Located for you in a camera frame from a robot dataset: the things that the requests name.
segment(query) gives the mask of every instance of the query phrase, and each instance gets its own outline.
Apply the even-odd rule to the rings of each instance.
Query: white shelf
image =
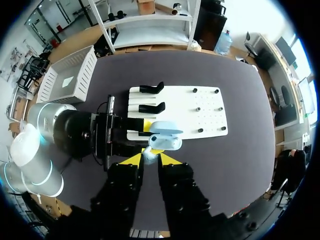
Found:
[[[148,14],[148,15],[140,15],[138,10],[131,10],[125,13],[127,15],[122,19],[117,19],[114,21],[109,21],[109,20],[106,21],[103,24],[104,27],[108,28],[118,24],[130,23],[134,21],[143,21],[143,20],[177,20],[177,21],[187,21],[187,22],[191,22],[193,20],[193,17],[191,16],[191,14],[186,10],[181,10],[180,14],[185,14],[187,16],[169,15],[158,9],[155,10],[155,14]]]
[[[155,10],[155,14],[140,15],[137,5],[133,1],[105,0],[108,13],[123,10],[127,14],[122,19],[106,22],[103,22],[100,16],[96,0],[88,1],[112,53],[115,53],[118,48],[154,44],[180,45],[187,46],[187,50],[192,49],[201,0],[185,0],[184,9],[180,11],[180,14],[186,16],[169,15],[159,9]],[[166,6],[173,6],[175,2],[176,0],[159,0],[160,4]],[[118,32],[114,44],[108,33],[111,26],[115,26]]]
[[[137,27],[123,29],[116,38],[115,49],[139,45],[182,45],[187,46],[189,38],[182,29],[170,27]]]

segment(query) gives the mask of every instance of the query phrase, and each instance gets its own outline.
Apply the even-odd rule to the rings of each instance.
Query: white plastic crate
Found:
[[[85,102],[97,63],[94,46],[76,51],[53,64],[45,74],[37,103]]]

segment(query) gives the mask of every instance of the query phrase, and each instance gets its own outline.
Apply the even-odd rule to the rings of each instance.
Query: desk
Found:
[[[281,87],[286,86],[291,93],[291,102],[295,106],[296,119],[286,123],[284,125],[276,126],[275,131],[281,130],[295,124],[301,124],[304,122],[302,104],[299,100],[298,86],[294,81],[294,77],[289,69],[286,61],[281,57],[281,54],[277,50],[276,46],[269,42],[263,35],[259,34],[257,40],[253,44],[253,47],[257,52],[261,49],[268,50],[275,58],[276,63],[268,70],[272,79],[272,83],[280,96],[280,105],[283,105],[284,99],[282,97]]]
[[[194,179],[210,200],[212,215],[230,215],[261,196],[272,179],[275,132],[268,96],[258,72],[248,64],[227,57],[190,51],[139,51],[99,58],[86,102],[76,107],[96,112],[115,96],[114,111],[126,116],[129,88],[139,85],[208,86],[221,89],[228,135],[184,140],[178,151],[165,153],[188,162]],[[126,132],[116,136],[125,142]],[[68,157],[50,147],[54,165],[61,169]],[[123,157],[113,156],[112,162]],[[146,165],[133,227],[168,230],[166,211],[158,181],[158,166]],[[92,156],[73,161],[63,173],[64,189],[59,199],[68,205],[90,209],[90,199],[107,179]]]

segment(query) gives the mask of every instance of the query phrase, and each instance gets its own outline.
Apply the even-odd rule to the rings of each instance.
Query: office chair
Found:
[[[269,89],[269,96],[271,98],[271,101],[274,105],[276,105],[279,109],[283,109],[291,104],[290,94],[286,86],[281,87],[282,97],[285,103],[285,106],[280,106],[280,97],[275,89],[274,86],[270,87]]]
[[[250,39],[251,39],[251,36],[249,32],[247,32],[244,40],[244,46],[249,51],[247,56],[252,55],[253,58],[256,58],[258,57],[258,53],[256,52],[254,46],[252,46],[249,42],[247,42],[247,41],[250,41]]]

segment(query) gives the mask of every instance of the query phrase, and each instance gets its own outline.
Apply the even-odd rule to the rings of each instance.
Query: black chair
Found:
[[[30,62],[30,69],[43,75],[47,71],[49,63],[47,59],[36,57]]]
[[[271,98],[272,103],[279,108],[280,107],[280,98],[279,98],[279,95],[278,95],[274,86],[270,87],[269,96]]]
[[[249,51],[248,56],[252,55],[254,58],[258,57],[258,53],[256,52],[254,46],[252,46],[249,42],[251,37],[249,32],[246,33],[245,41],[244,41],[244,46],[245,48]]]
[[[18,87],[32,94],[30,91],[32,83],[34,82],[34,85],[37,88],[40,86],[39,82],[37,81],[37,77],[37,72],[34,72],[33,70],[28,71],[27,74],[23,74],[17,81]]]
[[[282,97],[283,97],[283,100],[284,100],[284,103],[285,103],[285,106],[283,106],[283,107],[280,106],[280,97],[279,97],[275,87],[273,87],[273,86],[270,87],[269,92],[270,92],[269,95],[270,95],[271,101],[278,108],[282,109],[282,108],[285,108],[285,107],[291,105],[290,94],[289,94],[289,91],[286,88],[286,86],[282,86],[281,87]]]

